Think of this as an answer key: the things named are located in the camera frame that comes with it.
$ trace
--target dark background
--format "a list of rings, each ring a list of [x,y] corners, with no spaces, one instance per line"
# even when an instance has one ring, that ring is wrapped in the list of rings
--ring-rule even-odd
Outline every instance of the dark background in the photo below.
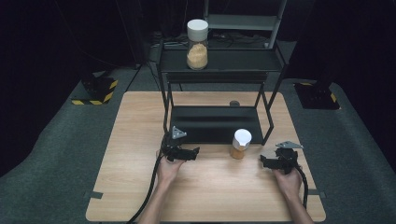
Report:
[[[184,18],[185,0],[1,1],[0,175],[29,155],[82,71],[144,63],[147,34],[178,36],[183,21],[202,18],[203,2],[190,0]],[[211,1],[210,11],[276,14],[278,1],[250,4]],[[289,0],[277,36],[299,40],[286,77],[330,74],[394,170],[395,26],[392,0]]]

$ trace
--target small jar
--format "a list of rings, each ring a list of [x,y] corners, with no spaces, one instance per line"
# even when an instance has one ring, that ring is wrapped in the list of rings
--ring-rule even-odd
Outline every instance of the small jar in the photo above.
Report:
[[[203,69],[207,65],[207,31],[206,21],[192,20],[187,23],[187,65],[193,70]]]

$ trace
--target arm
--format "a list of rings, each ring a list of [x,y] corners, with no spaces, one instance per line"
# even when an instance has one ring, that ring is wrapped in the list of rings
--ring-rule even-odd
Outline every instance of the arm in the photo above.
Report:
[[[302,178],[296,169],[292,169],[287,175],[283,175],[279,170],[273,170],[279,189],[288,204],[291,218],[294,223],[314,223],[311,216],[306,212],[301,203],[299,192]]]
[[[166,201],[172,183],[176,179],[177,172],[184,161],[169,161],[165,157],[161,159],[160,166],[158,167],[157,176],[158,184],[152,193],[148,204],[141,214],[138,223],[160,223],[160,218],[163,206]]]

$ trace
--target wooden table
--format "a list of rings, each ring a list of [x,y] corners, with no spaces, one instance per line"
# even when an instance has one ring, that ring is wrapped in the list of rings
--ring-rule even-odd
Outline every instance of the wooden table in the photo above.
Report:
[[[254,103],[257,92],[173,92],[179,105],[241,105]],[[262,168],[261,154],[275,155],[275,144],[289,140],[299,144],[283,96],[271,108],[274,131],[265,146],[250,145],[242,160],[230,156],[230,145],[200,147],[196,161],[184,163],[166,202],[162,221],[287,221],[288,207],[272,171]],[[86,218],[89,221],[126,221],[138,210],[149,188],[155,152],[163,138],[163,98],[159,91],[126,92],[114,123],[106,154],[97,177]],[[268,128],[263,105],[258,106],[263,129]],[[301,149],[308,186],[315,183]],[[326,217],[318,195],[308,196],[308,213],[314,221]]]

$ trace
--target silver metal part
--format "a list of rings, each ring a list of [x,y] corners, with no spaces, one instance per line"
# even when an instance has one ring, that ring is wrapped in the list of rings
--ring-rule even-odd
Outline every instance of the silver metal part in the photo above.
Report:
[[[177,127],[173,126],[173,128],[172,128],[172,138],[173,139],[178,139],[178,138],[181,138],[184,136],[187,136],[187,133],[184,133]]]
[[[303,146],[300,146],[298,144],[292,143],[291,141],[278,143],[278,144],[276,144],[276,146],[277,147],[283,147],[283,148],[304,148]]]

